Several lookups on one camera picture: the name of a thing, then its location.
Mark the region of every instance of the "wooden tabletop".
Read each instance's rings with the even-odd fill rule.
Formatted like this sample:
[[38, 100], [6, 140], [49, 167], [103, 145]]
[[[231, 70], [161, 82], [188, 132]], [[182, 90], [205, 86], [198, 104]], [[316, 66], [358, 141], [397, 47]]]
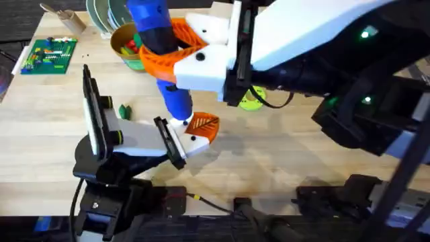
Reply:
[[[171, 15], [187, 11], [209, 10], [172, 10]], [[86, 135], [83, 64], [89, 65], [100, 93], [113, 97], [115, 109], [132, 106], [134, 121], [170, 117], [155, 79], [131, 71], [112, 52], [109, 40], [100, 38], [88, 15], [79, 17], [89, 27], [79, 38], [67, 74], [18, 75], [0, 104], [0, 216], [69, 213], [78, 182], [72, 175], [75, 147]], [[55, 16], [45, 14], [33, 41], [49, 36], [70, 33]], [[268, 100], [280, 104], [287, 95], [268, 92]], [[188, 159], [181, 171], [166, 162], [141, 178], [156, 185], [186, 186], [225, 207], [236, 196], [250, 196], [265, 212], [294, 214], [290, 198], [300, 184], [342, 184], [352, 173], [390, 179], [398, 164], [389, 156], [340, 147], [325, 136], [310, 119], [319, 98], [297, 95], [283, 109], [247, 112], [218, 103], [215, 93], [195, 91], [192, 97], [195, 111], [221, 119], [211, 149]], [[429, 173], [423, 166], [412, 187], [430, 192]], [[221, 212], [190, 200], [187, 214]]]

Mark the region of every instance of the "green object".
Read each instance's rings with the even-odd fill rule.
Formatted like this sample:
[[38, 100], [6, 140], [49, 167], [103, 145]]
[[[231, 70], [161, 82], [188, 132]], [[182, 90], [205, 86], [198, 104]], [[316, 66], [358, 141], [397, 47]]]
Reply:
[[118, 110], [118, 113], [120, 113], [121, 119], [124, 120], [130, 120], [132, 117], [132, 108], [130, 106], [124, 106], [124, 104], [121, 104], [120, 109]]
[[68, 41], [68, 42], [59, 42], [53, 41], [50, 49], [51, 51], [62, 51], [62, 53], [67, 52], [67, 54], [61, 56], [58, 55], [58, 58], [49, 58], [53, 54], [43, 53], [42, 51], [36, 52], [36, 49], [44, 50], [46, 46], [46, 39], [36, 40], [33, 44], [32, 50], [30, 51], [30, 55], [27, 58], [27, 61], [24, 63], [22, 69], [22, 75], [45, 75], [45, 74], [65, 74], [67, 68], [69, 67], [70, 60], [73, 55], [73, 51], [76, 47], [76, 41]]
[[127, 106], [126, 110], [127, 110], [127, 112], [126, 112], [126, 119], [127, 120], [131, 120], [132, 119], [132, 107]]
[[145, 67], [143, 66], [141, 60], [126, 60], [126, 59], [122, 59], [122, 60], [128, 65], [128, 67], [130, 67], [135, 71], [145, 70]]
[[134, 51], [133, 51], [133, 50], [130, 50], [130, 48], [128, 48], [127, 46], [124, 46], [123, 48], [124, 48], [124, 50], [126, 50], [126, 52], [127, 52], [128, 54], [135, 54], [135, 53], [134, 53]]
[[137, 48], [140, 48], [142, 46], [143, 43], [142, 43], [142, 40], [140, 39], [139, 33], [135, 33], [133, 35], [133, 40], [134, 40], [134, 43], [136, 43]]
[[[262, 87], [254, 86], [255, 91], [258, 95], [260, 95], [261, 98], [266, 100], [266, 92]], [[252, 95], [251, 92], [248, 90], [247, 93], [243, 96], [242, 101], [239, 103], [239, 106], [243, 108], [246, 111], [256, 111], [259, 110], [261, 107], [263, 107], [263, 104], [257, 100], [250, 100], [247, 98], [247, 95]]]
[[328, 101], [329, 105], [333, 107], [333, 106], [337, 103], [337, 100], [338, 100], [338, 99], [339, 99], [339, 97], [332, 97], [332, 98]]

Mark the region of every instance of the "black mount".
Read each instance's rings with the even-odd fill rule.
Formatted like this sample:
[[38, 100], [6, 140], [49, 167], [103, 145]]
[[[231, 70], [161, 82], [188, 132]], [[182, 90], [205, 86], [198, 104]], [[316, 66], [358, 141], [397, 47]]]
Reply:
[[87, 65], [84, 65], [83, 76], [93, 138], [99, 149], [94, 155], [89, 135], [84, 136], [75, 149], [73, 175], [87, 183], [74, 224], [77, 234], [91, 231], [102, 234], [104, 241], [110, 241], [114, 235], [128, 229], [139, 215], [173, 218], [184, 214], [185, 187], [154, 187], [151, 181], [133, 178], [169, 159], [177, 169], [184, 167], [185, 161], [167, 129], [166, 119], [154, 119], [165, 141], [166, 155], [134, 157], [114, 152], [114, 146], [120, 145], [124, 136], [121, 130], [109, 130], [104, 110], [113, 107], [112, 98], [99, 95]]

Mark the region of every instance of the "blue tool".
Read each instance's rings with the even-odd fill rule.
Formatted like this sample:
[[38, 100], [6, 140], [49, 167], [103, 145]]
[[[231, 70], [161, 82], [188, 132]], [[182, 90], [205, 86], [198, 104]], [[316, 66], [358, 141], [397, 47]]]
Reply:
[[[165, 0], [128, 0], [127, 8], [132, 14], [142, 43], [148, 49], [156, 54], [178, 50]], [[158, 79], [157, 85], [174, 118], [185, 120], [192, 115], [192, 100], [188, 90], [178, 89], [175, 84]]]

